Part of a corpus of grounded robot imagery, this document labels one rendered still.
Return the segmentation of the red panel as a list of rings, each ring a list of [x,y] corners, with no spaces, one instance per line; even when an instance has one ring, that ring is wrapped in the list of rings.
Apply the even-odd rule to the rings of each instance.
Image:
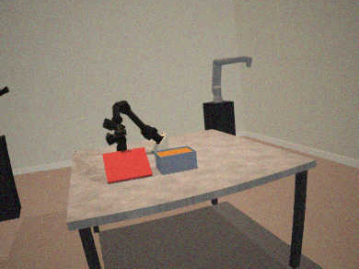
[[[152,176],[145,148],[102,154],[107,183]]]

